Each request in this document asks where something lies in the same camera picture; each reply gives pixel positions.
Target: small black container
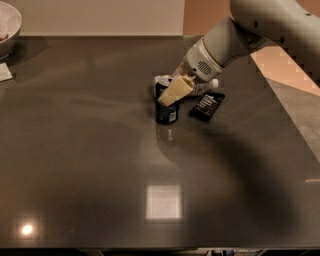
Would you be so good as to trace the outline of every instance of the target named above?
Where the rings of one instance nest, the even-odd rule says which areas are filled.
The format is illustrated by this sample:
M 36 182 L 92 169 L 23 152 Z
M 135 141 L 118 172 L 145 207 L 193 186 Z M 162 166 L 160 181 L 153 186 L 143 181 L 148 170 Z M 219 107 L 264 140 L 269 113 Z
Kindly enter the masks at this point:
M 173 124 L 178 120 L 180 103 L 179 101 L 176 101 L 170 106 L 166 107 L 158 102 L 158 98 L 161 96 L 162 92 L 168 88 L 168 86 L 162 85 L 160 82 L 161 81 L 156 84 L 156 121 L 159 124 Z

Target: wall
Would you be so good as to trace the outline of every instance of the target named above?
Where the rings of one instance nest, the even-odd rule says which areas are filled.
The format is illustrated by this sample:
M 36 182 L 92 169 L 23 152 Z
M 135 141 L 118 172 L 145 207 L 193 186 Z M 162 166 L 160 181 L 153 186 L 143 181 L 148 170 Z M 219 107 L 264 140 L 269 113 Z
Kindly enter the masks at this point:
M 184 0 L 4 0 L 21 35 L 182 35 Z

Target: beige object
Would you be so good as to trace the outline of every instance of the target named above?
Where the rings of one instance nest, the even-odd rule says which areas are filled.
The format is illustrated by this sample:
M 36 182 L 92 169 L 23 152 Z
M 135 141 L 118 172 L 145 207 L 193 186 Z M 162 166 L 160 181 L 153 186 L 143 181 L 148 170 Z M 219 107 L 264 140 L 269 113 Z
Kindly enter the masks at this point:
M 190 77 L 177 76 L 169 87 L 163 91 L 158 99 L 158 102 L 166 107 L 173 104 L 175 101 L 185 97 L 193 90 L 193 83 Z

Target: black object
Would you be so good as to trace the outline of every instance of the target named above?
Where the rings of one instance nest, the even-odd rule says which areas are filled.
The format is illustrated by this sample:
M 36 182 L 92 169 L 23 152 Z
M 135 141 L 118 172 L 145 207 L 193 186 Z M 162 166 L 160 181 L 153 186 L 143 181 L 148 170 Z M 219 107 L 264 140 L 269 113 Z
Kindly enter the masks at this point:
M 180 107 L 179 101 L 174 102 L 168 107 L 163 106 L 158 102 L 158 98 L 160 97 L 162 92 L 167 88 L 167 86 L 164 86 L 159 82 L 156 84 L 156 121 L 159 124 L 173 124 L 175 121 L 178 120 L 178 113 Z
M 224 98 L 225 95 L 222 93 L 205 93 L 197 105 L 190 111 L 190 116 L 202 121 L 209 121 Z

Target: glossy surface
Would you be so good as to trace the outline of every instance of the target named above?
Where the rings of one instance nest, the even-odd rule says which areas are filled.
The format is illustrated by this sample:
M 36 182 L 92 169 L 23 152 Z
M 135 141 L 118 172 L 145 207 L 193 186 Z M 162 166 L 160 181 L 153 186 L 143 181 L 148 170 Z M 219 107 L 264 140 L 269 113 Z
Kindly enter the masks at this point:
M 151 80 L 196 40 L 20 40 L 1 84 L 0 247 L 319 245 L 319 162 L 250 58 L 221 75 L 210 123 L 188 116 L 197 99 L 155 122 Z

